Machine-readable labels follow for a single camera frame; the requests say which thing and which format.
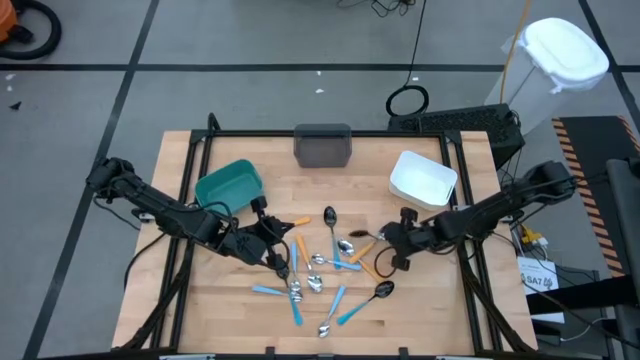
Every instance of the yellow cable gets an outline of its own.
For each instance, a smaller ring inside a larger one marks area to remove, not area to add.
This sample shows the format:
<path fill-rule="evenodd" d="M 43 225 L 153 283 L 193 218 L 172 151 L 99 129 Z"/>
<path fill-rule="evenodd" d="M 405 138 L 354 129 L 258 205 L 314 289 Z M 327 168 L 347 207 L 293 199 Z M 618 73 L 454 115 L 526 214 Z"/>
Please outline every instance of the yellow cable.
<path fill-rule="evenodd" d="M 504 64 L 504 71 L 502 74 L 502 84 L 500 85 L 500 104 L 502 104 L 502 97 L 504 95 L 504 84 L 507 80 L 507 69 L 509 68 L 509 62 L 511 62 L 511 57 L 513 56 L 513 49 L 516 46 L 516 41 L 520 38 L 520 32 L 522 32 L 522 28 L 524 27 L 524 22 L 527 20 L 527 16 L 529 15 L 529 8 L 531 8 L 531 0 L 526 0 L 527 2 L 524 4 L 524 10 L 522 11 L 522 15 L 520 16 L 520 23 L 518 24 L 518 28 L 516 29 L 516 34 L 513 36 L 513 41 L 511 42 L 511 48 L 509 49 L 509 55 L 507 55 L 507 62 Z"/>

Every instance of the gray container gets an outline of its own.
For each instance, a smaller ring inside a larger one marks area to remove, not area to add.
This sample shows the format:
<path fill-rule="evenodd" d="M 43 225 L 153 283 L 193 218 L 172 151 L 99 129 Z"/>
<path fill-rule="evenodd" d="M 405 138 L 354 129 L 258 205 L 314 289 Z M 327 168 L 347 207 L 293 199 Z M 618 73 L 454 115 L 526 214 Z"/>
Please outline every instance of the gray container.
<path fill-rule="evenodd" d="M 351 157 L 347 124 L 302 124 L 293 130 L 293 154 L 303 168 L 345 167 Z"/>

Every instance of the blue handle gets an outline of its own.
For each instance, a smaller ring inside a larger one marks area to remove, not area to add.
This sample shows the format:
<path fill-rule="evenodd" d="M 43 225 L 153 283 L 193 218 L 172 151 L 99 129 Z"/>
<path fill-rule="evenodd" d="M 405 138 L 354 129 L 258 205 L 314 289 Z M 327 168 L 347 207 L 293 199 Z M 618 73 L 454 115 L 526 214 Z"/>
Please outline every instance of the blue handle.
<path fill-rule="evenodd" d="M 342 266 L 343 268 L 350 269 L 350 270 L 362 270 L 362 265 L 360 265 L 360 264 L 349 264 L 349 263 L 342 262 L 342 261 L 338 261 L 338 262 L 336 262 L 336 264 Z"/>
<path fill-rule="evenodd" d="M 333 315 L 333 313 L 336 311 L 336 308 L 338 308 L 338 304 L 340 303 L 340 300 L 342 300 L 342 295 L 344 295 L 345 290 L 347 290 L 347 287 L 344 285 L 340 285 L 340 289 L 338 289 L 338 293 L 336 294 L 335 299 L 333 299 L 333 304 L 331 304 L 329 317 L 331 317 L 331 315 Z"/>
<path fill-rule="evenodd" d="M 302 326 L 302 315 L 300 315 L 300 310 L 298 310 L 298 305 L 293 301 L 293 296 L 289 295 L 289 302 L 291 303 L 291 309 L 293 310 L 293 320 L 296 322 L 296 325 Z"/>
<path fill-rule="evenodd" d="M 298 271 L 298 246 L 295 242 L 291 244 L 291 258 L 293 262 L 293 272 L 296 273 Z"/>
<path fill-rule="evenodd" d="M 365 301 L 362 304 L 354 307 L 353 309 L 351 309 L 351 311 L 349 311 L 348 313 L 340 316 L 338 318 L 338 320 L 336 321 L 338 323 L 338 325 L 344 325 L 347 321 L 349 321 L 349 319 L 351 319 L 351 317 L 353 315 L 355 315 L 358 311 L 360 311 L 360 309 L 362 309 L 365 305 L 367 305 L 369 303 L 369 301 Z"/>
<path fill-rule="evenodd" d="M 280 290 L 276 290 L 276 289 L 272 289 L 272 288 L 268 288 L 266 286 L 260 286 L 260 285 L 256 285 L 256 286 L 252 287 L 251 290 L 253 290 L 255 292 L 260 292 L 260 293 L 263 293 L 263 294 L 285 295 L 285 293 L 283 293 Z"/>
<path fill-rule="evenodd" d="M 336 270 L 340 270 L 340 249 L 338 248 L 338 242 L 333 234 L 331 234 L 331 242 L 333 243 L 333 267 L 335 267 Z"/>

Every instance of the white lid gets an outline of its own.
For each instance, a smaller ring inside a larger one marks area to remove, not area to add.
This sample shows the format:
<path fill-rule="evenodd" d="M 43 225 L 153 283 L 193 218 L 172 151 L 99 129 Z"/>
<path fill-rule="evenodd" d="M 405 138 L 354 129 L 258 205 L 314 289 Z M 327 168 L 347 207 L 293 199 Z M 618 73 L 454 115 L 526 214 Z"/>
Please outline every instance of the white lid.
<path fill-rule="evenodd" d="M 401 193 L 429 205 L 446 205 L 458 173 L 412 151 L 403 151 L 391 173 L 391 184 Z"/>
<path fill-rule="evenodd" d="M 521 39 L 536 65 L 568 85 L 599 80 L 609 69 L 609 60 L 598 44 L 566 20 L 536 21 Z"/>

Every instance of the orange handle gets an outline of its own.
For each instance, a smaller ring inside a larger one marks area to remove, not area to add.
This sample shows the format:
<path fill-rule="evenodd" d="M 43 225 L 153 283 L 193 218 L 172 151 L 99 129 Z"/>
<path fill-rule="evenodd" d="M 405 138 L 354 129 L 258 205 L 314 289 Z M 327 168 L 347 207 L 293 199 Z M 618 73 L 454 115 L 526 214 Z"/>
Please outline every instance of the orange handle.
<path fill-rule="evenodd" d="M 309 265 L 309 253 L 307 252 L 307 247 L 304 245 L 304 239 L 302 238 L 302 235 L 296 235 L 296 242 L 298 243 L 298 247 L 300 248 L 300 252 L 302 253 L 304 261 L 306 261 L 307 265 Z"/>
<path fill-rule="evenodd" d="M 311 222 L 311 217 L 309 216 L 305 216 L 303 218 L 300 218 L 296 221 L 293 222 L 293 225 L 295 226 L 300 226 L 300 225 L 304 225 L 304 224 L 308 224 Z"/>
<path fill-rule="evenodd" d="M 369 265 L 367 265 L 366 262 L 364 262 L 362 260 L 358 260 L 358 262 L 360 263 L 360 265 L 362 265 L 362 268 L 364 269 L 364 271 L 366 271 L 369 275 L 371 275 L 373 280 L 375 280 L 378 284 L 380 284 L 381 282 L 384 281 L 384 279 L 381 278 L 378 274 L 376 274 L 376 272 L 373 271 L 371 269 L 371 267 L 369 267 Z"/>
<path fill-rule="evenodd" d="M 365 256 L 369 251 L 371 251 L 371 249 L 373 249 L 373 246 L 376 244 L 375 240 L 372 241 L 371 243 L 367 244 L 367 246 L 363 247 L 362 250 L 358 251 L 355 255 L 353 255 L 350 259 L 349 259 L 349 264 L 355 264 L 358 262 L 358 260 L 360 260 L 361 257 Z"/>

